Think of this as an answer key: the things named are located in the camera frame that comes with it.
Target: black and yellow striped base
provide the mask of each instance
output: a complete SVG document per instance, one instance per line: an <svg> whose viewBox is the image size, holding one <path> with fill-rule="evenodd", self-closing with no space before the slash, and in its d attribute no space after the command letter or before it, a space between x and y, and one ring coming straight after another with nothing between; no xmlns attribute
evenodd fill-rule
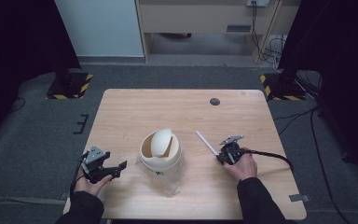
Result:
<svg viewBox="0 0 358 224"><path fill-rule="evenodd" d="M261 76L260 79L268 100L305 100L304 92L298 88L296 88L295 91L289 91L288 94L277 94L274 90L278 82L278 75L276 74L265 74Z"/></svg>
<svg viewBox="0 0 358 224"><path fill-rule="evenodd" d="M77 99L82 98L91 82L92 75L88 73L73 73L72 85L64 87L56 78L47 92L46 99Z"/></svg>

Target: black sleeve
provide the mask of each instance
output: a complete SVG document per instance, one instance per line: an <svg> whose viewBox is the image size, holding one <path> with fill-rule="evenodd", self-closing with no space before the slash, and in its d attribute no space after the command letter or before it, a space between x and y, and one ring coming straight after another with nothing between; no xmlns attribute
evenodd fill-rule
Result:
<svg viewBox="0 0 358 224"><path fill-rule="evenodd" d="M251 177L240 181L237 186L243 223L246 224L283 224L286 221L278 205L272 200L263 183Z"/></svg>
<svg viewBox="0 0 358 224"><path fill-rule="evenodd" d="M77 191L71 200L68 213L61 216L56 224L99 224L103 216L103 202L85 191Z"/></svg>

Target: black curtain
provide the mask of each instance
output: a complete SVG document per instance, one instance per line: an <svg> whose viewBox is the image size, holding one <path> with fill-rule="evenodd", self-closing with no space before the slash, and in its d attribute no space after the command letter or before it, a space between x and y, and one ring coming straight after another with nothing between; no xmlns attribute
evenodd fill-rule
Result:
<svg viewBox="0 0 358 224"><path fill-rule="evenodd" d="M54 0L0 0L0 122L22 82L81 68Z"/></svg>
<svg viewBox="0 0 358 224"><path fill-rule="evenodd" d="M358 1L302 0L280 68L323 77L318 99L344 148L358 160Z"/></svg>

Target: yellow and black hazard tape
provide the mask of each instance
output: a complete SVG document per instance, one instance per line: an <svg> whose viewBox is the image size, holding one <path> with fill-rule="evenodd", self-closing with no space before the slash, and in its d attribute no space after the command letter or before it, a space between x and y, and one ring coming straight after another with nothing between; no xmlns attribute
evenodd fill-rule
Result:
<svg viewBox="0 0 358 224"><path fill-rule="evenodd" d="M292 101L298 101L298 100L305 100L304 96L293 96L293 95L284 95L284 96L274 96L272 95L271 87L269 86L266 77L263 75L260 77L261 82L263 83L264 90L267 95L268 100L292 100Z"/></svg>
<svg viewBox="0 0 358 224"><path fill-rule="evenodd" d="M57 94L51 94L48 95L46 97L46 99L59 99L59 100L63 100L63 99L77 99L77 98L82 98L83 95L86 93L87 88L89 87L89 84L91 82L91 78L92 78L92 74L87 74L87 76L85 77L85 80L83 82L83 84L81 85L81 88L79 88L78 91L76 91L75 93L72 94L62 94L62 93L57 93Z"/></svg>

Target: white rod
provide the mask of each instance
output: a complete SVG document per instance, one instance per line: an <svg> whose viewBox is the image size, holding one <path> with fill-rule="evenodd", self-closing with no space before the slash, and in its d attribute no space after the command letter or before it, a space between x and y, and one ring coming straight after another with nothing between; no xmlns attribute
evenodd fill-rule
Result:
<svg viewBox="0 0 358 224"><path fill-rule="evenodd" d="M214 150L214 148L209 144L209 142L202 136L202 134L199 131L196 131L196 134L199 136L199 138L202 140L203 143L212 151L212 153L217 156L219 153Z"/></svg>

